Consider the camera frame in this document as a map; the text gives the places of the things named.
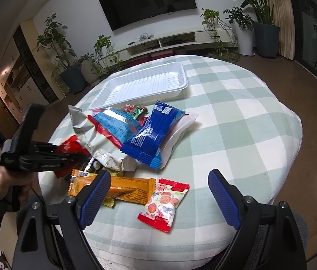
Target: floor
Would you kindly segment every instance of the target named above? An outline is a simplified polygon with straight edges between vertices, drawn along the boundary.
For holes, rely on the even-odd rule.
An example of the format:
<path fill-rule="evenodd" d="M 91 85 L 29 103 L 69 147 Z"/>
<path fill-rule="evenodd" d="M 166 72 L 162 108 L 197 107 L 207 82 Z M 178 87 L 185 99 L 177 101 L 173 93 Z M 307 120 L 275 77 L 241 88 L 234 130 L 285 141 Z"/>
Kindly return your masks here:
<path fill-rule="evenodd" d="M 276 97 L 301 118 L 304 135 L 301 150 L 276 202 L 287 201 L 306 221 L 309 228 L 306 256 L 309 260 L 317 254 L 317 79 L 296 62 L 283 57 L 242 57 L 237 64 L 266 82 Z M 49 107 L 34 134 L 34 140 L 48 141 L 67 114 L 67 105 L 75 105 L 90 89 L 87 87 L 82 93 L 69 95 Z M 2 231 L 12 230 L 13 218 L 14 215 L 5 217 Z M 17 238 L 14 236 L 0 234 L 0 248 L 9 262 L 13 255 L 12 243 Z"/>

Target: human hand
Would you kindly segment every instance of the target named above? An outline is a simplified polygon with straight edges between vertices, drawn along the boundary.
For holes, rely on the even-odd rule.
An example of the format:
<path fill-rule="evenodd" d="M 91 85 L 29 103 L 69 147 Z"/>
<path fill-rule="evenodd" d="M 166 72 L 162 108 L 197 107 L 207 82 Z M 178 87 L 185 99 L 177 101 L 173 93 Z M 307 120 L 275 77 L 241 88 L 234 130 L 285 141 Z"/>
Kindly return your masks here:
<path fill-rule="evenodd" d="M 19 195 L 20 205 L 27 203 L 28 191 L 32 188 L 32 181 L 35 174 L 9 172 L 5 167 L 0 165 L 0 200 L 8 193 L 10 186 L 23 186 Z"/>

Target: screw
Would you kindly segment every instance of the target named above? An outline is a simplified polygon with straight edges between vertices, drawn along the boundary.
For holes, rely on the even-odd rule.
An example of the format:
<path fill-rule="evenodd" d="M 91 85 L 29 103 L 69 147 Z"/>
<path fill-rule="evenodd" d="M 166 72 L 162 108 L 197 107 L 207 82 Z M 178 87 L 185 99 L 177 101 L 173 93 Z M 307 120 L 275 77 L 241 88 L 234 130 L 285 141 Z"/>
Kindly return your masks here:
<path fill-rule="evenodd" d="M 32 204 L 32 208 L 33 209 L 37 209 L 39 207 L 40 207 L 40 203 L 39 202 L 35 202 L 35 203 Z"/>
<path fill-rule="evenodd" d="M 255 200 L 253 197 L 251 196 L 245 196 L 244 200 L 246 203 L 253 203 L 253 201 Z"/>
<path fill-rule="evenodd" d="M 75 196 L 67 196 L 67 197 L 65 198 L 65 201 L 66 201 L 67 203 L 72 203 L 75 199 L 76 199 Z"/>
<path fill-rule="evenodd" d="M 280 205 L 283 209 L 289 207 L 289 204 L 288 204 L 287 202 L 285 202 L 285 201 L 281 201 L 281 202 L 279 203 L 279 205 Z"/>

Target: white tv cabinet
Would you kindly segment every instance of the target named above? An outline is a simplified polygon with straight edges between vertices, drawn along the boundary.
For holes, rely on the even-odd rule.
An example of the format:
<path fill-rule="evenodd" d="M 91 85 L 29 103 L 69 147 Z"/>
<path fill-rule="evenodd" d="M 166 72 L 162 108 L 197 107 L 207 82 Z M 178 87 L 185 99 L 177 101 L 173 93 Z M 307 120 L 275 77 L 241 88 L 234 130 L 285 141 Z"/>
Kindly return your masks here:
<path fill-rule="evenodd" d="M 216 31 L 223 42 L 232 42 L 231 28 L 217 28 Z M 151 39 L 139 41 L 132 45 L 125 45 L 120 48 L 115 48 L 115 51 L 119 51 L 119 60 L 128 61 L 133 58 L 154 53 L 157 51 L 192 45 L 208 44 L 214 42 L 214 37 L 208 34 L 204 30 L 204 27 L 198 27 L 155 35 L 155 37 Z M 111 66 L 115 59 L 108 56 L 103 58 L 103 60 L 106 61 L 106 64 L 108 66 Z"/>

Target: checkered tablecloth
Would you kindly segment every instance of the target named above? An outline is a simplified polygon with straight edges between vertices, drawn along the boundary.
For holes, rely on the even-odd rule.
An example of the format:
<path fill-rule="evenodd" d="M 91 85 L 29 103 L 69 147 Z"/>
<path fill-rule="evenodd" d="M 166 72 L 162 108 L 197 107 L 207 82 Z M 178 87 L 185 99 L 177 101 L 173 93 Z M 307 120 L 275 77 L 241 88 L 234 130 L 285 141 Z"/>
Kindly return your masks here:
<path fill-rule="evenodd" d="M 167 178 L 190 184 L 190 190 L 176 211 L 169 234 L 137 220 L 141 205 L 118 201 L 113 209 L 103 206 L 85 229 L 85 236 L 108 269 L 186 270 L 202 266 L 235 234 L 208 188 L 208 173 L 219 169 L 244 196 L 270 203 L 300 149 L 299 117 L 255 74 L 237 65 L 207 57 L 174 56 L 112 76 L 174 61 L 182 62 L 189 86 L 179 97 L 165 102 L 199 117 L 163 170 L 140 164 L 135 173 L 126 176 Z M 103 84 L 76 106 L 88 111 Z M 51 142 L 60 144 L 73 134 L 67 115 Z M 60 202 L 67 192 L 67 184 L 52 172 L 40 173 L 40 185 L 49 204 Z"/>

